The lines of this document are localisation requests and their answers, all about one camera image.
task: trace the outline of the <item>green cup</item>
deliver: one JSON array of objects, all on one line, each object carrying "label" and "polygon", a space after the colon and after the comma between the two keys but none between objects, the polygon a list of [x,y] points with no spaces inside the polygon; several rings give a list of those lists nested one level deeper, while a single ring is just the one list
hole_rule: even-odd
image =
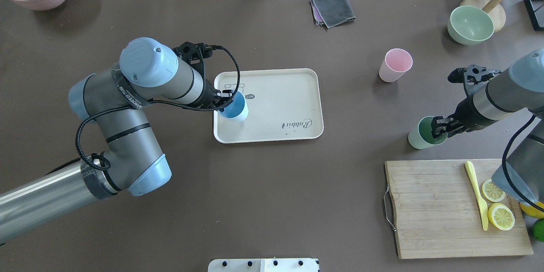
[{"label": "green cup", "polygon": [[418,124],[410,131],[408,134],[408,142],[410,145],[416,149],[426,149],[433,146],[438,146],[443,144],[448,138],[447,134],[441,135],[437,139],[433,138],[431,134],[431,122],[433,121],[432,116],[427,116],[421,119]]},{"label": "green cup", "polygon": [[449,36],[460,44],[481,43],[490,38],[494,30],[491,17],[475,6],[459,6],[449,16]]}]

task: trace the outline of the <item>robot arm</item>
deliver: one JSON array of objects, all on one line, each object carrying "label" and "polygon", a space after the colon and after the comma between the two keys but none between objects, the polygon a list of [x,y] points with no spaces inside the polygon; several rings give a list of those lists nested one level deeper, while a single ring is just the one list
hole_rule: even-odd
[{"label": "robot arm", "polygon": [[[69,162],[0,195],[0,245],[121,190],[141,196],[167,183],[169,165],[142,109],[165,103],[221,113],[239,105],[233,103],[244,99],[238,86],[220,92],[205,77],[204,58],[215,49],[226,51],[188,42],[170,49],[151,38],[138,38],[128,44],[111,69],[73,86],[68,94],[70,107],[84,120],[76,135],[81,161]],[[239,83],[236,61],[235,65]],[[153,100],[156,96],[170,101]],[[83,154],[79,137],[88,122],[98,123],[109,150]]]},{"label": "robot arm", "polygon": [[[448,137],[481,130],[527,108],[535,117],[544,119],[544,49],[519,59],[504,72],[490,71],[470,65],[456,69],[450,82],[462,82],[467,98],[447,118],[435,117],[431,123],[433,137]],[[492,181],[506,193],[525,204],[544,198],[544,123],[540,123],[505,160]]]}]

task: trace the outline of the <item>label strap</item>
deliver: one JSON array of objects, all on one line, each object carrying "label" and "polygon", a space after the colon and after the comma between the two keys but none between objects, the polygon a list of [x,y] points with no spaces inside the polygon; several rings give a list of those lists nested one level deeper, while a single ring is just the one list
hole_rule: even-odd
[{"label": "label strap", "polygon": [[132,105],[135,109],[142,109],[153,104],[149,103],[144,99],[136,90],[132,87],[130,82],[123,76],[121,69],[118,66],[114,66],[111,69],[111,77],[115,82],[115,86],[121,92],[121,94],[126,98],[128,103]]}]

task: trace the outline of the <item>folded towel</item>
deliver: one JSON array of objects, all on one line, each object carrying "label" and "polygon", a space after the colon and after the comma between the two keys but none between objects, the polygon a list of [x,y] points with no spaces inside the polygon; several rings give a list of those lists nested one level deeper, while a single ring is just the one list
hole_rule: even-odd
[{"label": "folded towel", "polygon": [[311,0],[315,24],[332,28],[355,20],[349,0]]}]

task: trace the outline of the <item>electrical cable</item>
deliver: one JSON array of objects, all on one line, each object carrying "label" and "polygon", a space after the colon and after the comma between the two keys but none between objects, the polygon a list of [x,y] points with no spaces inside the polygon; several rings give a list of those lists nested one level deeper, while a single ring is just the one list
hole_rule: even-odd
[{"label": "electrical cable", "polygon": [[[217,111],[219,109],[224,109],[225,107],[227,107],[233,101],[234,96],[238,92],[238,89],[240,87],[240,67],[239,67],[238,62],[236,61],[235,57],[230,53],[229,50],[227,50],[227,48],[225,48],[225,47],[223,47],[221,45],[208,45],[208,47],[211,47],[212,50],[223,50],[223,51],[225,51],[229,55],[229,57],[232,59],[232,61],[234,62],[235,66],[236,66],[236,73],[237,73],[236,87],[235,87],[235,90],[234,90],[233,94],[230,96],[230,98],[228,100],[226,100],[219,107],[206,108],[206,109],[189,107],[187,105],[183,105],[183,104],[179,104],[179,103],[175,103],[175,102],[171,102],[171,101],[166,101],[166,100],[153,100],[153,99],[151,99],[151,100],[149,100],[149,102],[151,104],[167,104],[167,105],[171,105],[171,106],[174,106],[174,107],[179,107],[179,108],[182,108],[182,109],[189,109],[191,111]],[[92,160],[87,158],[87,156],[83,152],[83,149],[81,148],[81,134],[83,132],[83,128],[85,127],[85,125],[87,123],[93,121],[94,119],[97,119],[98,117],[101,117],[103,115],[107,115],[109,113],[114,113],[114,112],[117,112],[117,111],[126,111],[128,109],[134,109],[134,108],[132,106],[126,105],[124,107],[112,108],[112,109],[108,109],[108,110],[105,110],[105,111],[101,111],[100,113],[97,113],[97,114],[95,114],[93,116],[90,116],[87,119],[83,120],[82,123],[79,125],[79,128],[77,129],[77,132],[76,132],[76,150],[77,150],[77,152],[79,154],[79,157],[87,165],[89,165],[91,168],[99,170],[99,171],[106,171],[107,169],[109,169],[111,167],[111,164],[110,164],[109,160],[107,160],[104,156],[101,156],[101,155],[98,155],[98,154],[94,154],[94,153],[91,154],[91,159]],[[94,159],[100,160],[101,163],[103,162],[103,164],[105,164],[105,165],[103,167],[96,165],[93,162]],[[71,162],[68,162],[65,165],[62,165],[60,168],[62,168],[64,166],[67,166],[70,163]]]},{"label": "electrical cable", "polygon": [[81,158],[78,157],[78,158],[74,158],[74,159],[72,159],[72,160],[70,160],[68,162],[65,162],[64,164],[62,164],[62,165],[56,167],[55,169],[49,171],[46,175],[50,175],[51,173],[59,171],[60,169],[66,167],[66,166],[69,166],[69,165],[73,164],[74,162],[78,162],[79,160],[81,160]]},{"label": "electrical cable", "polygon": [[507,155],[508,155],[508,152],[514,142],[514,140],[523,132],[523,130],[525,130],[529,125],[531,125],[531,123],[534,121],[534,119],[536,118],[535,115],[532,115],[531,119],[529,119],[529,121],[527,121],[527,123],[525,123],[523,125],[523,127],[521,127],[517,132],[514,133],[514,135],[512,136],[512,138],[510,138],[508,144],[507,144],[507,147],[504,149],[504,153],[503,153],[503,157],[501,159],[501,166],[503,168],[503,172],[504,172],[504,176],[506,177],[507,181],[508,181],[508,184],[510,185],[510,187],[512,187],[512,190],[520,197],[522,198],[526,203],[528,203],[529,205],[533,206],[534,208],[536,208],[537,210],[541,211],[541,212],[544,212],[544,208],[542,207],[539,207],[538,205],[534,204],[533,201],[529,200],[525,195],[523,195],[521,193],[521,191],[519,191],[519,189],[517,189],[517,187],[515,187],[515,185],[513,184],[513,181],[510,177],[510,175],[508,174],[508,170],[507,170]]}]

